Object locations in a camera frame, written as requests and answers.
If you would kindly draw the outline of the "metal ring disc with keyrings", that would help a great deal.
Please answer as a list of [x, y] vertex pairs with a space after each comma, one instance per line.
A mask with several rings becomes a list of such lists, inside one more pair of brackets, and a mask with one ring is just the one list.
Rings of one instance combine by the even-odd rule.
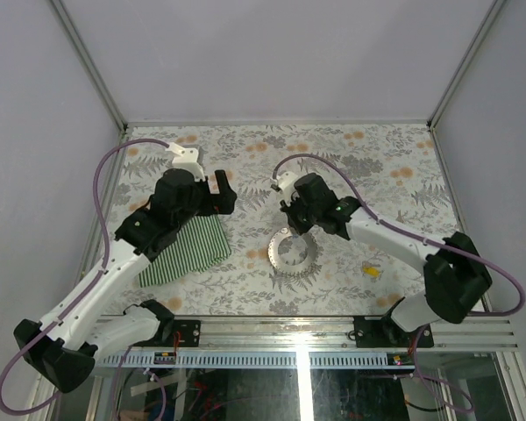
[[296, 234], [284, 227], [270, 239], [267, 254], [278, 273], [302, 276], [315, 269], [318, 247], [310, 233]]

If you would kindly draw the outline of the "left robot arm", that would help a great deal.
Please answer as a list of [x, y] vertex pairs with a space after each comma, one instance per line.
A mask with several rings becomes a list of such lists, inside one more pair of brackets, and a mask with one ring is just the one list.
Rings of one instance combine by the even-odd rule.
[[156, 182], [146, 205], [115, 232], [103, 259], [38, 321], [22, 320], [14, 330], [24, 360], [68, 393], [89, 377], [96, 363], [135, 345], [164, 346], [174, 336], [174, 314], [149, 299], [122, 317], [96, 326], [110, 301], [179, 237], [196, 217], [230, 215], [237, 200], [223, 170], [218, 192], [185, 169], [169, 169]]

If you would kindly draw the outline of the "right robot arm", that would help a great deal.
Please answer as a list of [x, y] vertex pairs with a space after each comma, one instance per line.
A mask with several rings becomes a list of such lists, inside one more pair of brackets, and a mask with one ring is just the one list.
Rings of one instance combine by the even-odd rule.
[[371, 216], [354, 196], [337, 197], [315, 173], [284, 172], [272, 188], [295, 233], [318, 226], [330, 235], [375, 246], [423, 276], [423, 290], [403, 297], [384, 316], [382, 335], [392, 346], [405, 344], [423, 325], [461, 323], [493, 283], [472, 240], [462, 232], [427, 239], [400, 223]]

